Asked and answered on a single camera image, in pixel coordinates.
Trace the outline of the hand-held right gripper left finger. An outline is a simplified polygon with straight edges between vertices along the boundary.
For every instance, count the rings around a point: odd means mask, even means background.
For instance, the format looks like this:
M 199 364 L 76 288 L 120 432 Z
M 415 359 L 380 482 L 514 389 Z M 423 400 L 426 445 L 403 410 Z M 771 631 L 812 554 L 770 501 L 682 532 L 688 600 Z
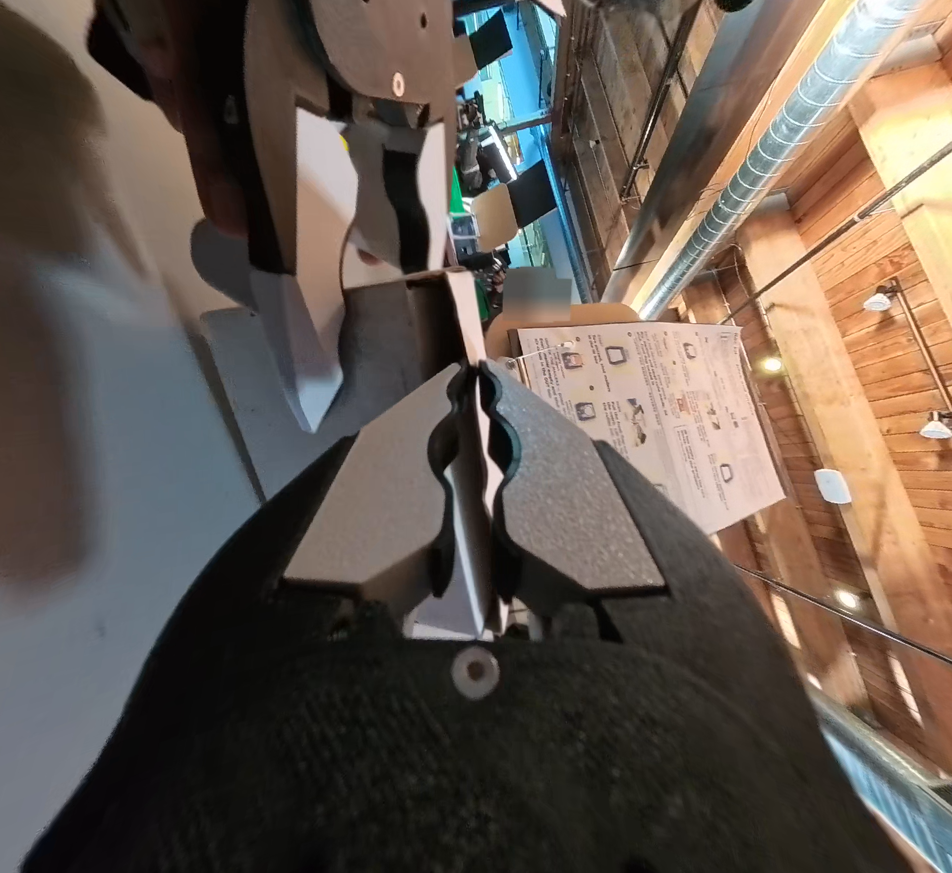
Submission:
M 455 558 L 453 489 L 459 449 L 454 364 L 363 427 L 286 570 L 288 582 L 354 600 L 442 596 Z

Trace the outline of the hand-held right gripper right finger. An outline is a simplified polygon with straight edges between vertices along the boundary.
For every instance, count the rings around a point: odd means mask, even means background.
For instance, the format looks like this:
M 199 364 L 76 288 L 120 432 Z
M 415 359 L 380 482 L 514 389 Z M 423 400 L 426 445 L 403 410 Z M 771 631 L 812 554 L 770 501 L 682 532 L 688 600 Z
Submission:
M 506 602 L 592 602 L 665 591 L 596 443 L 494 361 L 480 369 L 491 578 Z

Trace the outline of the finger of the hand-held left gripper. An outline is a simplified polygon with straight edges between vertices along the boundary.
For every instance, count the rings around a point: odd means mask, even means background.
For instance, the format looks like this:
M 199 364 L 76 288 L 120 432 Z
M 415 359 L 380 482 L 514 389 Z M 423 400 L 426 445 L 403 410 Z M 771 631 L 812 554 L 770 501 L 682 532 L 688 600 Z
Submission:
M 382 122 L 344 132 L 357 175 L 353 231 L 368 252 L 403 274 L 445 268 L 451 162 L 446 124 Z
M 342 260 L 355 213 L 357 176 L 342 125 L 296 111 L 292 274 L 254 267 L 245 247 L 202 220 L 190 238 L 205 283 L 258 316 L 283 394 L 298 425 L 315 433 L 343 381 L 339 339 Z

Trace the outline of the white cardboard mailer box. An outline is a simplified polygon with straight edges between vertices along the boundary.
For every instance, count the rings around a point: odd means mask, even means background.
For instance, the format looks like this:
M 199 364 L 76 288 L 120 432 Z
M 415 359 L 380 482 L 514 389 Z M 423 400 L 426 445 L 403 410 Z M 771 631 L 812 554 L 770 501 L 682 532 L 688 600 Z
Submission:
M 252 471 L 267 502 L 292 483 L 340 439 L 390 410 L 436 371 L 435 357 L 423 356 L 415 304 L 400 283 L 370 285 L 345 293 L 339 356 L 343 382 L 314 434 L 297 423 L 278 381 L 264 324 L 245 307 L 222 308 L 202 315 L 200 326 L 211 360 L 224 387 L 232 417 L 249 455 Z M 414 637 L 463 640 L 477 634 L 499 634 L 508 608 L 490 594 L 489 581 L 477 580 L 477 568 L 489 571 L 488 557 L 475 549 L 456 557 L 450 585 L 442 598 L 428 597 L 419 608 Z M 275 641 L 278 629 L 268 628 L 267 600 L 246 618 L 237 615 L 229 629 L 216 629 L 217 646 L 225 635 L 251 645 L 255 632 Z

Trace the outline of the grey desk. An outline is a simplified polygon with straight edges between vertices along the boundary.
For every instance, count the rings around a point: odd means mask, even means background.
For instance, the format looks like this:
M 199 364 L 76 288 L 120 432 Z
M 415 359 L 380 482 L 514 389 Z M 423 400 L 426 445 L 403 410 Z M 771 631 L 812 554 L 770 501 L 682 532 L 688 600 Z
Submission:
M 2 871 L 259 506 L 198 318 L 182 137 L 89 57 L 92 0 L 2 0 Z

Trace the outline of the person's left hand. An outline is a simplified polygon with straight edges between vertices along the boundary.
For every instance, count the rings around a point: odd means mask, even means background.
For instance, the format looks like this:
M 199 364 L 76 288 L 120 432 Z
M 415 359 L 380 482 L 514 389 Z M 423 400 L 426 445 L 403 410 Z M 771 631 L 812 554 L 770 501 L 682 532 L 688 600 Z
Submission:
M 155 103 L 184 136 L 197 195 L 225 235 L 247 236 L 243 190 L 219 127 L 226 94 L 212 96 L 216 37 L 244 0 L 95 0 L 89 52 L 135 93 Z

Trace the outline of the cardboard sign on stand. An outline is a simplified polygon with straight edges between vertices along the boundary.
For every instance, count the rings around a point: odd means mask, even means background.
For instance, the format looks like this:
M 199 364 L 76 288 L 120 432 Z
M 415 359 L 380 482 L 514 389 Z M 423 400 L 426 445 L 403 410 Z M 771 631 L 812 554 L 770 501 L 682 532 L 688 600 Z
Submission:
M 548 167 L 539 161 L 506 184 L 472 200 L 471 213 L 478 230 L 478 247 L 492 252 L 508 244 L 517 233 L 556 209 Z

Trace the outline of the silver ventilation duct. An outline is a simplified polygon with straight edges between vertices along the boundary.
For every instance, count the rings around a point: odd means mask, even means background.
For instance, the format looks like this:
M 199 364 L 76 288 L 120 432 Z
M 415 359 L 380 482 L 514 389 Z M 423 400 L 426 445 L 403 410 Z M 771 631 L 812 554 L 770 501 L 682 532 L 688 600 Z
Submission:
M 685 103 L 604 299 L 638 289 L 699 201 L 730 177 L 723 165 L 825 0 L 753 0 L 727 13 Z
M 767 198 L 787 167 L 825 128 L 847 95 L 882 59 L 888 44 L 926 1 L 851 1 L 744 161 L 676 248 L 660 276 L 641 292 L 635 306 L 641 319 L 659 317 L 720 240 L 732 234 Z

